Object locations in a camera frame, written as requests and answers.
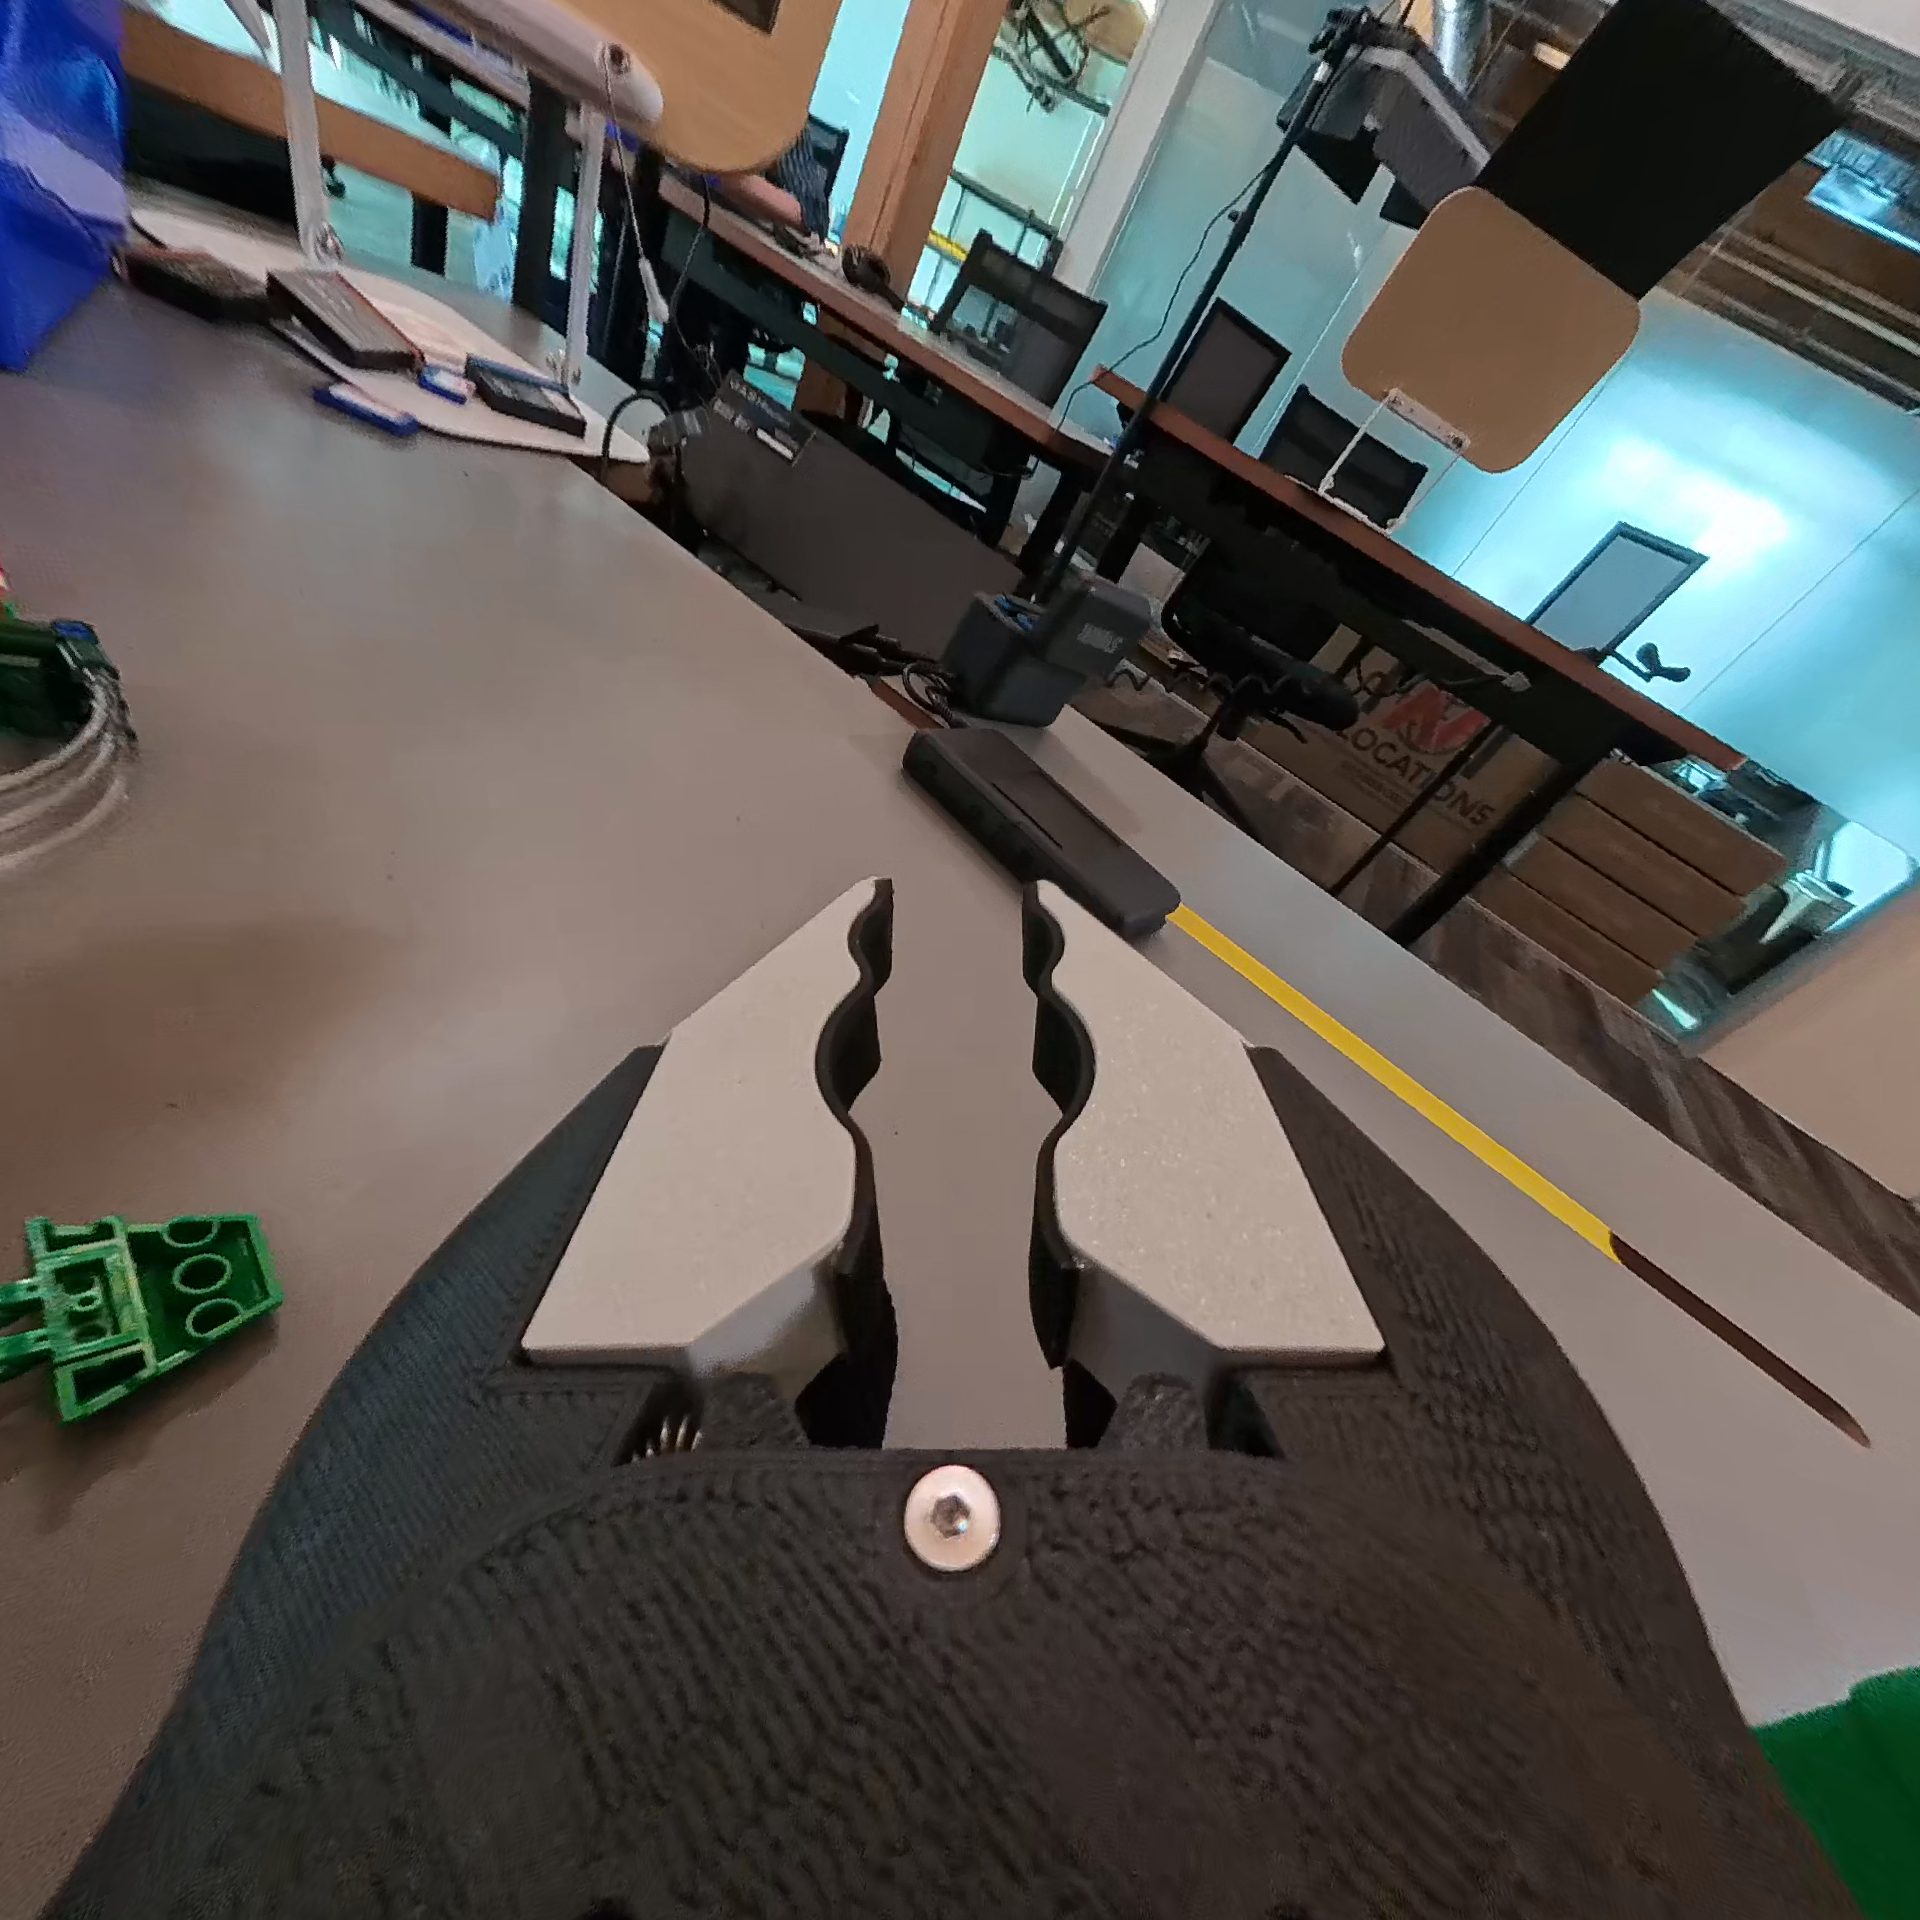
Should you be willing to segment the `wooden rounded panel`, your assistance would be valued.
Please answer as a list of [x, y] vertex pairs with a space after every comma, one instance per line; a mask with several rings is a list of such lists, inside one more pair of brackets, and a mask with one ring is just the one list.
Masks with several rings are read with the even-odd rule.
[[809, 117], [836, 2], [573, 2], [598, 105], [704, 177], [757, 174]]

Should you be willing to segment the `black phone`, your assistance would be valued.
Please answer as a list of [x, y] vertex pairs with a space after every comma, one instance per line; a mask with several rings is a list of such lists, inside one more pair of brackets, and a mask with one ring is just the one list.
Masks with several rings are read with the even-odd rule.
[[1184, 902], [1007, 733], [924, 729], [903, 750], [903, 775], [1010, 875], [1055, 885], [1121, 939], [1157, 933]]

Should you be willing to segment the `green lego stem assembly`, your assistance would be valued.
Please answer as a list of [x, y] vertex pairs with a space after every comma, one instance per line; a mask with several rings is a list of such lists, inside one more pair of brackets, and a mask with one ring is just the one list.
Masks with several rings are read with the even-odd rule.
[[126, 698], [98, 633], [79, 620], [38, 622], [1, 603], [1, 732], [73, 741], [92, 721], [116, 725]]

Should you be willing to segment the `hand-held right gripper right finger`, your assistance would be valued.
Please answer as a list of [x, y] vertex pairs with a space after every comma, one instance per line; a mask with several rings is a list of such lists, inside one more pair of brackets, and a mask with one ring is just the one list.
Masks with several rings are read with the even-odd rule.
[[1385, 1335], [1239, 1029], [1052, 879], [1024, 887], [1030, 1069], [1054, 1106], [1028, 1307], [1064, 1411], [1167, 1378], [1364, 1369]]

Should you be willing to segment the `grey framed monitor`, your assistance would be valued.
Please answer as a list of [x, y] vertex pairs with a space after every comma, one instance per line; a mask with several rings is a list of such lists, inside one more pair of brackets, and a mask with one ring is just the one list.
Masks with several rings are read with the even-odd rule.
[[1614, 660], [1708, 562], [1687, 545], [1618, 522], [1527, 614], [1527, 625], [1572, 654]]

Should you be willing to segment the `beige rounded board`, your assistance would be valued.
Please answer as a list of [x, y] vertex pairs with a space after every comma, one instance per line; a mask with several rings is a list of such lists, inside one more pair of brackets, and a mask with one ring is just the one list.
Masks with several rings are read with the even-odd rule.
[[1620, 363], [1640, 303], [1466, 186], [1412, 235], [1338, 351], [1348, 386], [1509, 473]]

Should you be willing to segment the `small black box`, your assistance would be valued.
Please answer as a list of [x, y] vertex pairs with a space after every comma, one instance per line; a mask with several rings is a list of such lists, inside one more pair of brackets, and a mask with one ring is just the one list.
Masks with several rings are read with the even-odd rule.
[[565, 381], [484, 354], [465, 356], [464, 378], [489, 411], [562, 434], [568, 442], [585, 438], [585, 411]]

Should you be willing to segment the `yellow tape strip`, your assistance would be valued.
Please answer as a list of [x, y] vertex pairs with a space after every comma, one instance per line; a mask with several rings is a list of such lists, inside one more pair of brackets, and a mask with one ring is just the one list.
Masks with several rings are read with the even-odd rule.
[[1461, 1145], [1501, 1181], [1522, 1193], [1530, 1204], [1585, 1242], [1599, 1258], [1616, 1267], [1624, 1267], [1620, 1242], [1590, 1206], [1576, 1202], [1568, 1190], [1535, 1170], [1535, 1166], [1527, 1164], [1518, 1153], [1497, 1140], [1465, 1114], [1448, 1106], [1438, 1093], [1431, 1093], [1407, 1069], [1389, 1061], [1373, 1043], [1350, 1031], [1343, 1021], [1337, 1021], [1322, 1005], [1284, 980], [1282, 974], [1239, 946], [1228, 933], [1201, 918], [1191, 905], [1174, 908], [1167, 924], [1200, 943], [1209, 955], [1213, 955], [1213, 959], [1234, 972], [1236, 979], [1280, 1009], [1292, 1021], [1300, 1025], [1305, 1031], [1332, 1046], [1332, 1052], [1364, 1073], [1400, 1106], [1418, 1114], [1438, 1133]]

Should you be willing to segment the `stack of cardboard boxes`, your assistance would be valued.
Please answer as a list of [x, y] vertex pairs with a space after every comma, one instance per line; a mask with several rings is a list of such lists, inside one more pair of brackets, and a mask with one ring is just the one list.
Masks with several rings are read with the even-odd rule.
[[[1465, 759], [1480, 714], [1428, 683], [1393, 689], [1382, 658], [1367, 666], [1359, 721], [1345, 732], [1250, 723], [1206, 759], [1266, 845], [1385, 927], [1473, 853], [1551, 762], [1518, 737]], [[1463, 905], [1632, 1003], [1754, 898], [1777, 902], [1784, 874], [1783, 853], [1665, 771], [1614, 757]]]

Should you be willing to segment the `black flat device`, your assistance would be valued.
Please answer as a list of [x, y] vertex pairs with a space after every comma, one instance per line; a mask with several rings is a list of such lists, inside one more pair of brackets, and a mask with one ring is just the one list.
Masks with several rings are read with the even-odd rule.
[[338, 273], [270, 273], [268, 303], [348, 367], [416, 378], [423, 366], [408, 335]]

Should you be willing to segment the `black office chair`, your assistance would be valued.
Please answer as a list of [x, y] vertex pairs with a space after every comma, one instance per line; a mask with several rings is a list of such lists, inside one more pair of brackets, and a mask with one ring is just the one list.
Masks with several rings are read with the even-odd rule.
[[1358, 695], [1341, 677], [1280, 644], [1305, 613], [1217, 545], [1186, 570], [1164, 605], [1161, 631], [1204, 669], [1216, 707], [1201, 732], [1161, 765], [1181, 790], [1230, 805], [1232, 796], [1209, 771], [1209, 742], [1236, 739], [1253, 718], [1284, 729], [1306, 721], [1332, 733], [1359, 721]]

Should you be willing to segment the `long wooden desk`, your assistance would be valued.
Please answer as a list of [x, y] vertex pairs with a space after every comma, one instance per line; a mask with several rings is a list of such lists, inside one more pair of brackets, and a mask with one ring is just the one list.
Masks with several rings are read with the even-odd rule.
[[1415, 946], [1470, 898], [1604, 762], [1693, 759], [1722, 775], [1744, 765], [1740, 750], [1407, 553], [1370, 522], [1176, 410], [1146, 402], [1127, 374], [1100, 367], [1095, 389], [1114, 399], [1134, 434], [1117, 469], [1134, 499], [1548, 757], [1548, 773], [1522, 801], [1386, 924], [1396, 946]]

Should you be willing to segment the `blue plastic bin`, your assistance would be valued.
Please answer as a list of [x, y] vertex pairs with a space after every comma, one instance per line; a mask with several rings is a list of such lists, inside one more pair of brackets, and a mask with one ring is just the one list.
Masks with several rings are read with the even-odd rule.
[[127, 228], [116, 2], [1, 5], [1, 370], [111, 275]]

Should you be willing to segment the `white metal stand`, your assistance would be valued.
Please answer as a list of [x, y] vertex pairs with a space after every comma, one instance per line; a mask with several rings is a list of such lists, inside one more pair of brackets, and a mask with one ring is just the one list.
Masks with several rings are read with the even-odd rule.
[[[567, 326], [557, 372], [567, 389], [582, 380], [592, 297], [592, 223], [607, 158], [607, 127], [646, 133], [663, 113], [653, 74], [633, 50], [570, 5], [446, 2], [428, 7], [478, 42], [513, 60], [541, 89], [576, 102], [577, 181], [567, 257]], [[279, 78], [279, 107], [289, 154], [297, 243], [304, 265], [335, 273], [342, 247], [332, 228], [322, 183], [319, 109], [309, 54], [309, 7], [302, 2], [229, 2], [229, 12]]]

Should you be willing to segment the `green lego brick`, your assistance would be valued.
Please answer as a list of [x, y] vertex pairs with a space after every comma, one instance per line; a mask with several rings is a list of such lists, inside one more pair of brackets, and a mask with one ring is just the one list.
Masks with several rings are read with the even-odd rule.
[[276, 1265], [253, 1213], [32, 1215], [23, 1274], [1, 1285], [1, 1380], [44, 1374], [56, 1419], [79, 1425], [279, 1307]]

